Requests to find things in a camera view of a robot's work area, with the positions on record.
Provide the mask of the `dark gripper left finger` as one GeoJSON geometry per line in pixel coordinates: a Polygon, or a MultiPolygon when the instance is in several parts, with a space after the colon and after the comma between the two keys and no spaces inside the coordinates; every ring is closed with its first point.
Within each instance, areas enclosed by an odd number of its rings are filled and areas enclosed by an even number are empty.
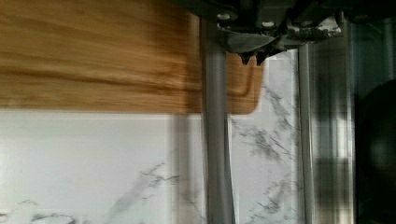
{"type": "Polygon", "coordinates": [[[269,45],[275,40],[267,35],[227,33],[225,48],[228,52],[237,54],[243,65],[247,65],[251,57],[255,57],[256,64],[261,65],[269,56],[269,45]]]}

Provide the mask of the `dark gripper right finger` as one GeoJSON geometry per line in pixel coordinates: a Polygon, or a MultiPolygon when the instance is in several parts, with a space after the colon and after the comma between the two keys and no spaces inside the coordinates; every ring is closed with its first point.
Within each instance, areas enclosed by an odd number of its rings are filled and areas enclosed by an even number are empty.
{"type": "Polygon", "coordinates": [[[326,28],[302,28],[299,31],[289,31],[286,35],[279,36],[270,44],[260,48],[256,55],[257,65],[261,65],[266,58],[278,53],[297,49],[305,44],[314,44],[331,37],[340,37],[342,29],[338,26],[332,29],[326,28]]]}

